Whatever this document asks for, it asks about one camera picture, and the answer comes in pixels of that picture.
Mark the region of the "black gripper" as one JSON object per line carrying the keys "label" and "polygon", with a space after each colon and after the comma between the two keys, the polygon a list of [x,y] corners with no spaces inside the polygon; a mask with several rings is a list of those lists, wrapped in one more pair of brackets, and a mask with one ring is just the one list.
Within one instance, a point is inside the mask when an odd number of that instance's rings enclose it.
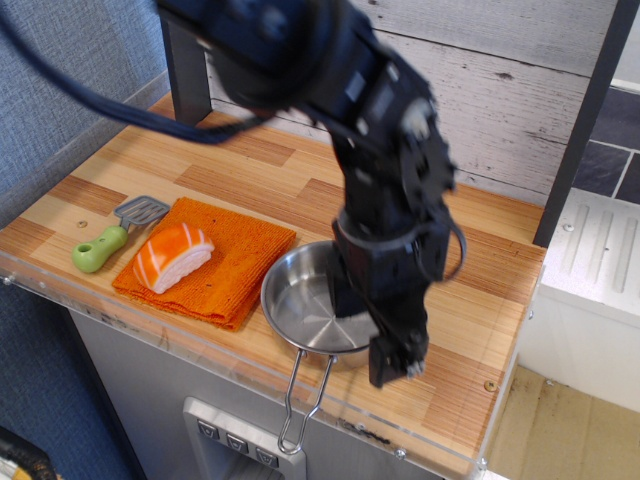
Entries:
{"label": "black gripper", "polygon": [[429,336],[424,296],[444,278],[450,228],[420,224],[404,235],[367,239],[332,224],[329,295],[337,318],[370,315],[378,333],[369,343],[369,382],[413,378],[424,371]]}

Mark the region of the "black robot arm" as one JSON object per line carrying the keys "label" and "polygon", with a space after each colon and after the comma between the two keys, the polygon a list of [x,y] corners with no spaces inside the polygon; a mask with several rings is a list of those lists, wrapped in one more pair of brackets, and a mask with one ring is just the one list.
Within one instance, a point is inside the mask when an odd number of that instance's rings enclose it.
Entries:
{"label": "black robot arm", "polygon": [[420,374],[424,296],[458,232],[443,199],[455,168],[428,82],[347,1],[157,7],[211,54],[233,102],[265,117],[294,109],[327,130],[345,182],[327,261],[332,305],[375,322],[372,385]]}

